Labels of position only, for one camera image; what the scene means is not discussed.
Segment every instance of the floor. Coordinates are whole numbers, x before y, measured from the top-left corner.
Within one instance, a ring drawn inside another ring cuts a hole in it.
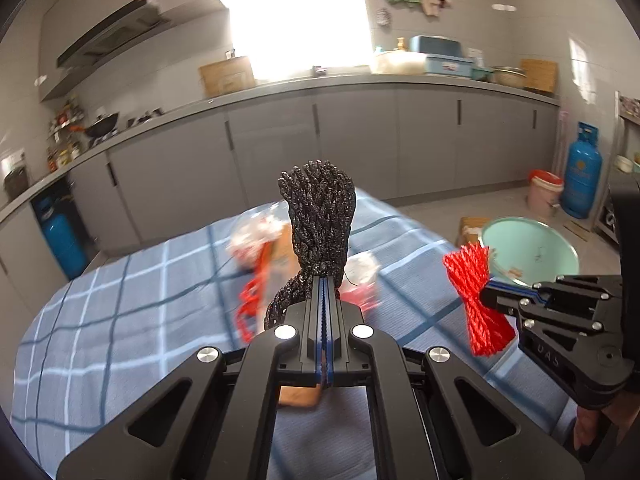
[[[519,187],[501,191],[481,193],[469,196],[436,200],[400,206],[405,215],[421,222],[430,230],[455,243],[458,225],[463,216],[481,216],[498,218],[503,216],[525,216],[532,218],[526,203],[527,188]],[[619,274],[620,256],[615,245],[591,233],[589,241],[573,234],[564,224],[572,217],[561,209],[547,222],[556,229],[571,245],[580,258],[581,274]]]

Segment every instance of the blue plaid tablecloth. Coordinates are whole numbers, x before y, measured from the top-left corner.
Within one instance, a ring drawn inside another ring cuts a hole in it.
[[[276,212],[286,218],[286,204]],[[239,348],[234,311],[251,275],[226,251],[238,218],[81,276],[36,316],[18,348],[11,422],[50,476],[71,450],[198,348]],[[464,307],[442,265],[442,255],[453,249],[357,192],[350,253],[372,251],[381,266],[380,304],[366,321],[402,346],[448,347],[552,431],[567,396],[515,343],[491,358],[471,355]],[[364,390],[332,388],[314,410],[278,410],[268,478],[373,479],[371,446]]]

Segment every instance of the metal screw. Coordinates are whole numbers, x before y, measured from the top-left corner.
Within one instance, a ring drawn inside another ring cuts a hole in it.
[[[373,329],[369,325],[356,325],[351,329],[351,333],[360,339],[366,339],[373,335]]]
[[[280,325],[273,331],[273,335],[278,339],[291,339],[296,335],[296,329],[291,325]]]
[[[449,360],[451,354],[449,350],[443,348],[442,346],[436,346],[429,350],[429,357],[432,361],[436,361],[437,363],[444,363]]]
[[[198,360],[203,363],[210,363],[218,358],[219,352],[213,346],[201,348],[198,351]]]

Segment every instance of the plastic bag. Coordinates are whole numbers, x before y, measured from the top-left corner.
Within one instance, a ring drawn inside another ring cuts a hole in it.
[[[362,312],[378,304],[376,276],[380,264],[370,251],[347,258],[344,277],[340,285],[340,299],[360,307]]]
[[[243,216],[231,233],[226,250],[245,269],[255,269],[262,247],[280,236],[286,223],[274,214],[278,208],[275,203],[270,208]]]

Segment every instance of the tiled wall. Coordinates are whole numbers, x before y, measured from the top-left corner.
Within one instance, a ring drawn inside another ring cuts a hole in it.
[[[511,33],[508,12],[493,10],[492,4],[504,0],[452,0],[449,9],[440,11],[439,18],[427,17],[419,7],[409,9],[403,4],[391,6],[385,0],[365,0],[373,45],[392,50],[396,38],[407,39],[418,34],[445,36],[462,43],[463,47],[484,51],[487,66],[510,65]],[[386,7],[391,13],[391,25],[376,25],[376,12]]]
[[[606,167],[614,92],[640,97],[640,40],[631,24],[615,0],[508,1],[518,9],[509,13],[514,62],[535,57],[559,63],[558,95],[569,114],[570,141],[578,121],[597,126]],[[605,184],[601,179],[601,190]]]
[[[232,47],[228,12],[171,28],[101,66],[74,90],[89,119],[98,107],[127,118],[161,107],[172,110],[204,99],[198,67],[225,59]]]
[[[33,180],[47,174],[47,125],[58,104],[40,104],[33,85],[40,22],[54,2],[27,0],[0,42],[0,158],[24,148]],[[0,182],[0,207],[6,202]]]

